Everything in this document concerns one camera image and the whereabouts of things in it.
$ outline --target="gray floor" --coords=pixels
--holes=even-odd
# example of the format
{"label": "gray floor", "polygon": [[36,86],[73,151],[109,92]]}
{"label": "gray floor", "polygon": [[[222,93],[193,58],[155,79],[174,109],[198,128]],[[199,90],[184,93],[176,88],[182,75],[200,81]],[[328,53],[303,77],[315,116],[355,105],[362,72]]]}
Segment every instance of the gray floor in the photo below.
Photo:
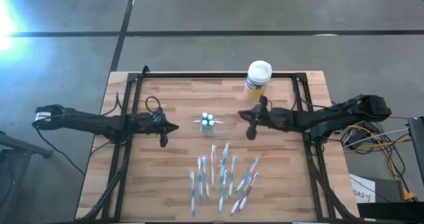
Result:
{"label": "gray floor", "polygon": [[[7,0],[18,31],[119,30],[127,0]],[[424,29],[422,0],[135,0],[129,30]],[[12,38],[0,50],[0,130],[47,147],[30,123],[37,106],[59,103],[98,113],[117,38]],[[118,71],[324,70],[331,99],[385,97],[395,116],[421,116],[424,36],[127,38]],[[388,119],[386,130],[403,128]],[[92,135],[45,132],[85,168]],[[411,143],[399,145],[405,179],[424,199]],[[383,154],[346,156],[351,173],[391,179]],[[73,219],[82,177],[60,155],[34,156],[13,223]]]}

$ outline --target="wooden table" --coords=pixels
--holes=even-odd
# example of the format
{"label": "wooden table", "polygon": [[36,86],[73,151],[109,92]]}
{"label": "wooden table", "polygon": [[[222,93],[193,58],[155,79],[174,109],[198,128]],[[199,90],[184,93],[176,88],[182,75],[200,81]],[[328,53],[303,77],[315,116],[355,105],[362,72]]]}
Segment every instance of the wooden table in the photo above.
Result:
{"label": "wooden table", "polygon": [[[313,103],[331,105],[323,72],[306,73]],[[127,75],[127,72],[113,72],[110,75],[102,113],[113,107],[115,92],[123,99]],[[143,79],[138,111],[146,112],[144,100],[149,95],[155,95],[169,122],[178,124],[180,128],[168,135],[166,148],[160,148],[155,135],[134,136],[121,221],[316,220],[301,135],[258,127],[256,140],[247,140],[245,132],[248,123],[237,115],[237,111],[251,109],[257,101],[247,100],[243,89],[244,79],[241,78]],[[272,100],[274,107],[291,108],[294,102],[292,81],[272,78],[265,95]],[[228,132],[204,137],[193,131],[190,128],[192,117],[202,112],[222,116],[228,124]],[[106,141],[104,137],[96,137],[93,149]],[[217,156],[220,159],[226,142],[230,142],[229,159],[232,155],[238,157],[235,188],[254,157],[260,158],[255,169],[259,172],[259,179],[242,212],[232,217],[229,213],[237,196],[233,195],[232,200],[224,200],[223,213],[219,215],[217,183],[211,186],[211,199],[200,202],[196,181],[196,217],[192,218],[189,170],[197,174],[199,155],[206,154],[210,161],[212,144],[217,145]],[[110,145],[98,150],[90,158],[77,217],[86,214],[105,190],[112,153],[113,145]],[[340,143],[329,141],[325,144],[324,157],[332,189],[350,212],[358,216]],[[325,198],[320,193],[325,209]],[[115,209],[114,204],[113,197],[111,215]]]}

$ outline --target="white lid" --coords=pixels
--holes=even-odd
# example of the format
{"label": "white lid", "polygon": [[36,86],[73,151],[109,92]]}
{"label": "white lid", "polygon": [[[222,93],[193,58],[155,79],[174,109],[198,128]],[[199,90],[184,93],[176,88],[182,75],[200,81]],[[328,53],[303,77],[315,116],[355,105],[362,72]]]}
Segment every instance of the white lid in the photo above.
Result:
{"label": "white lid", "polygon": [[258,83],[265,83],[270,80],[272,75],[271,64],[265,61],[255,61],[249,66],[249,78]]}

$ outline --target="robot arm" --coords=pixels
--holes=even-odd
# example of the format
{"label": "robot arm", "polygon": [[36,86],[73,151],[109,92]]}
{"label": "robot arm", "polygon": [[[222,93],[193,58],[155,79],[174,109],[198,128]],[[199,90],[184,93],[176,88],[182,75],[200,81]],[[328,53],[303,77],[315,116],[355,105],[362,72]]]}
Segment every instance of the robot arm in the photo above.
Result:
{"label": "robot arm", "polygon": [[169,123],[161,107],[151,113],[125,114],[106,117],[65,108],[61,105],[47,105],[36,109],[33,127],[40,130],[69,128],[103,135],[110,141],[120,142],[127,134],[160,135],[160,146],[168,143],[167,134],[179,127]]}
{"label": "robot arm", "polygon": [[250,123],[246,132],[248,139],[256,137],[256,126],[267,126],[283,132],[311,131],[313,141],[323,141],[337,129],[345,128],[360,121],[383,121],[392,112],[382,97],[376,95],[359,95],[344,103],[336,104],[314,112],[293,111],[281,107],[267,110],[268,99],[260,98],[260,103],[253,109],[239,111],[239,115]]}

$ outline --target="black metal frame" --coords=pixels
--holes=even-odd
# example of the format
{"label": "black metal frame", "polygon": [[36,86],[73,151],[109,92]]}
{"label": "black metal frame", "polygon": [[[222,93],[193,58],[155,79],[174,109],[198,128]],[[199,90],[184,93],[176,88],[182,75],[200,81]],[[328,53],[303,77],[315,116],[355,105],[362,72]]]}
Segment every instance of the black metal frame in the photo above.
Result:
{"label": "black metal frame", "polygon": [[[124,95],[124,101],[123,101],[123,110],[121,114],[127,113],[129,99],[130,99],[130,92],[131,87],[134,82],[136,82],[136,90],[134,93],[134,102],[132,105],[132,111],[131,113],[136,113],[138,109],[138,101],[141,94],[141,86],[142,86],[142,79],[144,78],[245,78],[247,76],[246,72],[221,72],[221,73],[189,73],[189,72],[182,72],[182,73],[150,73],[147,66],[143,68],[143,71],[141,73],[129,73],[127,78],[127,86],[125,88],[125,95]],[[309,85],[307,82],[307,76],[305,73],[274,73],[272,74],[273,78],[289,78],[292,80],[293,84],[293,92],[295,94],[295,102],[297,103],[297,110],[303,111],[302,101],[301,101],[301,95],[300,95],[300,89],[299,89],[299,82],[302,84],[305,92],[305,99],[308,102],[312,102],[311,100],[311,94],[309,92]],[[315,164],[313,162],[313,156],[311,152],[311,143],[309,141],[309,133],[303,133],[303,145],[305,148],[305,157],[306,162],[309,170],[309,178],[311,182],[311,190],[312,190],[312,198],[314,201],[315,206],[315,214],[317,216],[317,220],[326,220],[330,221],[330,219],[335,219],[335,211],[332,204],[332,201],[329,196],[327,196],[327,193],[325,192],[325,197],[327,201],[327,209],[329,210],[329,218],[326,219],[323,217],[323,210],[321,207],[321,198],[319,197],[318,192],[318,180],[316,179],[316,175],[313,175],[313,173],[317,172]],[[121,164],[121,167],[117,170],[118,166],[118,157],[120,153],[120,149],[122,146],[115,145],[113,155],[112,155],[112,161],[111,161],[111,168],[109,172],[109,180],[107,189],[105,190],[105,193],[101,196],[100,200],[97,202],[95,207],[97,208],[97,211],[91,215],[91,217],[88,217],[88,219],[80,219],[76,220],[81,221],[82,223],[117,223],[120,221],[121,218],[121,211],[122,211],[122,205],[123,205],[123,198],[125,194],[125,180],[127,178],[127,170],[129,167],[129,158],[131,155],[131,146],[133,143],[133,135],[129,135],[126,139],[126,143],[122,146],[125,147],[123,161]],[[324,180],[325,185],[329,188],[328,183],[328,177],[327,177],[327,171],[325,168],[325,162],[324,162],[324,156],[322,153],[322,150],[317,149],[317,158],[319,163],[319,173],[322,177],[322,180]],[[109,217],[109,209],[110,209],[110,203],[111,203],[111,194],[113,193],[113,190],[119,184],[119,191],[117,194],[117,202],[115,205],[115,213],[113,217]],[[97,214],[99,213],[99,210],[102,209],[102,214],[100,219],[95,219],[97,217]]]}

